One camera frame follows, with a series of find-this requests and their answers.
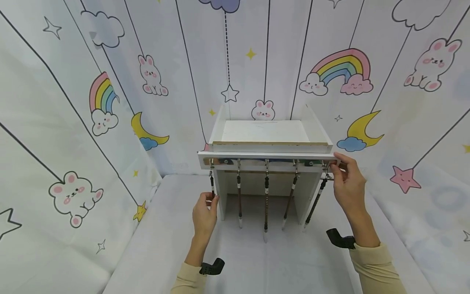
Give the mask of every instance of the crescent moon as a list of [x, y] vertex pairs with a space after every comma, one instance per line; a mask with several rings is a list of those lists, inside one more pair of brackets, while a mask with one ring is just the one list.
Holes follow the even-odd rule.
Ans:
[[149, 138], [149, 139], [156, 141], [158, 145], [165, 144], [166, 142], [168, 142], [168, 139], [170, 139], [170, 136], [157, 137], [152, 134], [149, 134], [146, 130], [144, 130], [141, 124], [141, 116], [142, 116], [142, 112], [138, 112], [132, 117], [132, 120], [131, 120], [132, 128], [134, 129], [134, 132], [139, 137], [139, 139]]
[[348, 137], [356, 137], [359, 140], [362, 140], [366, 144], [366, 147], [374, 146], [379, 143], [380, 139], [382, 139], [384, 135], [381, 135], [378, 138], [371, 138], [366, 134], [367, 125], [376, 115], [378, 115], [379, 112], [380, 110], [356, 119], [348, 129]]

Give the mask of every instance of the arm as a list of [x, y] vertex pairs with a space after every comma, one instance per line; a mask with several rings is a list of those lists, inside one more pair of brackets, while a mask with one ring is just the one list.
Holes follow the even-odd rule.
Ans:
[[181, 265], [171, 294], [201, 294], [204, 291], [206, 275], [201, 275], [204, 253], [217, 222], [217, 203], [212, 193], [202, 193], [193, 208], [194, 237], [188, 255]]
[[366, 180], [354, 159], [335, 152], [342, 161], [340, 167], [332, 165], [335, 175], [335, 198], [344, 210], [356, 240], [356, 249], [350, 250], [354, 269], [364, 294], [406, 294], [385, 244], [380, 243], [364, 195]]

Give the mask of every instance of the pink star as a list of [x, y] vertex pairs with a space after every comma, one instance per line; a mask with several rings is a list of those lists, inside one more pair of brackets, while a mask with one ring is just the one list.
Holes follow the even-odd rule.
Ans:
[[410, 168], [406, 170], [401, 170], [398, 167], [393, 166], [393, 170], [395, 171], [395, 175], [390, 179], [390, 181], [394, 182], [395, 184], [398, 184], [403, 193], [408, 193], [408, 190], [410, 188], [421, 189], [421, 185], [413, 179], [414, 169]]

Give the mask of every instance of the rainbow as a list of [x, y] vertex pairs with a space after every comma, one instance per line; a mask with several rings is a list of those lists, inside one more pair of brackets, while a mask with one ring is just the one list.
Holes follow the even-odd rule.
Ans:
[[119, 97], [114, 92], [113, 85], [106, 72], [100, 74], [90, 88], [90, 111], [101, 109], [104, 113], [113, 113], [114, 99], [119, 102]]
[[370, 63], [364, 52], [354, 48], [346, 49], [323, 58], [311, 72], [317, 73], [325, 85], [339, 76], [345, 76], [347, 83], [349, 78], [357, 73], [361, 74], [363, 79], [369, 79]]

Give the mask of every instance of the outline star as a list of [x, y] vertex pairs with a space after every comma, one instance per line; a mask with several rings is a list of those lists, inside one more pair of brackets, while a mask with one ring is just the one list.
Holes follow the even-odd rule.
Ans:
[[250, 47], [250, 51], [245, 54], [245, 56], [248, 56], [250, 58], [250, 60], [256, 55], [256, 53], [253, 52], [253, 50], [251, 49]]
[[106, 242], [106, 239], [103, 240], [103, 243], [98, 243], [98, 251], [95, 254], [98, 254], [98, 252], [100, 252], [101, 250], [106, 249], [106, 248], [104, 248], [104, 242]]
[[132, 220], [137, 219], [138, 222], [141, 222], [142, 217], [144, 216], [145, 212], [147, 211], [147, 209], [145, 208], [145, 202], [147, 202], [147, 201], [145, 200], [142, 205], [137, 206], [137, 213], [134, 214], [134, 218]]
[[390, 181], [398, 184], [403, 193], [408, 193], [410, 188], [421, 189], [421, 185], [413, 179], [413, 173], [415, 172], [414, 169], [410, 168], [401, 170], [399, 167], [393, 166], [393, 170], [395, 175], [390, 178]]
[[[9, 209], [4, 210], [0, 213], [0, 233], [1, 233], [0, 234], [0, 241], [1, 241], [2, 237], [5, 234], [8, 234], [11, 231], [19, 229], [19, 228], [21, 228], [21, 226], [23, 226], [22, 224], [20, 224], [18, 222], [14, 222], [14, 221], [11, 220], [11, 215], [12, 214], [13, 214], [13, 208], [9, 208]], [[3, 217], [5, 217], [6, 225], [4, 225], [3, 222], [2, 222]]]
[[[44, 17], [44, 19], [46, 20], [47, 28], [43, 29], [42, 31], [43, 32], [51, 32], [60, 40], [59, 31], [62, 29], [62, 27], [57, 26], [57, 25], [53, 25], [51, 23], [51, 21], [47, 19], [47, 17]], [[50, 30], [50, 27], [56, 28], [56, 30], [52, 31], [52, 30]]]
[[236, 96], [239, 92], [240, 91], [233, 90], [232, 86], [229, 84], [227, 90], [221, 92], [221, 94], [225, 96], [225, 102], [229, 102], [230, 100], [236, 102]]

